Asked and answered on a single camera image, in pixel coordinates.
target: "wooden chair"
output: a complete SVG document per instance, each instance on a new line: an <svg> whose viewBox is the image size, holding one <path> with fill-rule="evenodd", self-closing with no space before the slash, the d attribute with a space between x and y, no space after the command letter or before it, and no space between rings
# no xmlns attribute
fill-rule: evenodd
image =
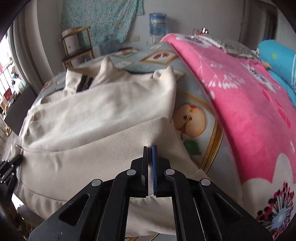
<svg viewBox="0 0 296 241"><path fill-rule="evenodd" d="M70 67L73 68L73 66L71 64L71 61L76 59L76 58L79 58L79 57L82 57L84 55L89 54L91 59L94 59L94 53L93 53L93 49L92 49L92 45L91 45L91 38L89 36L89 29L90 29L90 26L82 27L82 28L76 28L76 29L72 30L71 32L69 32L64 37L59 39L60 41L63 41L65 52L66 52L66 56L62 60L65 70L67 70L67 64L69 64ZM82 32L84 30L87 31L87 39L88 39L89 45L81 47L80 49L77 49L77 50L75 50L75 51L73 51L71 53L68 53L65 38L67 38L69 36L72 36L72 35L75 35L75 34L78 34L78 33Z"/></svg>

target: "pink blanket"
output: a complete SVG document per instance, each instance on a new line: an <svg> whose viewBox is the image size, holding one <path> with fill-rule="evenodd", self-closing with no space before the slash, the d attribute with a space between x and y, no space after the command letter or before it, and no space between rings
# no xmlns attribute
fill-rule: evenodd
<svg viewBox="0 0 296 241"><path fill-rule="evenodd" d="M236 160L244 208L277 238L295 214L296 108L287 92L259 61L184 35L169 34L163 41L211 96Z"/></svg>

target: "triangular cutout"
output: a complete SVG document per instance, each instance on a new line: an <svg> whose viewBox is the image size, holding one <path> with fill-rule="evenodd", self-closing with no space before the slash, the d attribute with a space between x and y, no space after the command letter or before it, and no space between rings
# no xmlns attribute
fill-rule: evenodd
<svg viewBox="0 0 296 241"><path fill-rule="evenodd" d="M242 215L220 194L215 193L214 199L225 223L231 224L242 219Z"/></svg>
<svg viewBox="0 0 296 241"><path fill-rule="evenodd" d="M78 223L88 198L88 194L83 194L59 215L59 219L71 226L75 226Z"/></svg>

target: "chair seat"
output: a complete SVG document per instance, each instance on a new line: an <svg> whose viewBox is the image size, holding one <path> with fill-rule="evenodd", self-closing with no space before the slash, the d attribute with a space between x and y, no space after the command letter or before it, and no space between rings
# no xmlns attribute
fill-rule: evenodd
<svg viewBox="0 0 296 241"><path fill-rule="evenodd" d="M75 58L76 56L79 56L80 54L83 54L83 53L88 52L90 50L92 50L92 46L91 45L81 47L80 49L77 49L77 50L69 53L68 55L66 55L63 58L62 61L65 62L65 61L67 61L69 59Z"/></svg>

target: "turquoise fabric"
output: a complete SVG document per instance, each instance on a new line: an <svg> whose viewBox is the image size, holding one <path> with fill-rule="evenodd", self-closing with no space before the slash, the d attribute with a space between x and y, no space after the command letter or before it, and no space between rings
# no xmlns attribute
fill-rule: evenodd
<svg viewBox="0 0 296 241"><path fill-rule="evenodd" d="M292 101L293 105L296 107L296 93L293 91L291 86L272 70L269 69L268 73L274 80L276 80L288 92L290 100Z"/></svg>
<svg viewBox="0 0 296 241"><path fill-rule="evenodd" d="M296 52L275 40L265 40L259 44L258 48L260 59L269 63L272 71L296 92Z"/></svg>
<svg viewBox="0 0 296 241"><path fill-rule="evenodd" d="M89 25L92 45L123 42L135 16L143 14L143 0L64 0L61 30Z"/></svg>

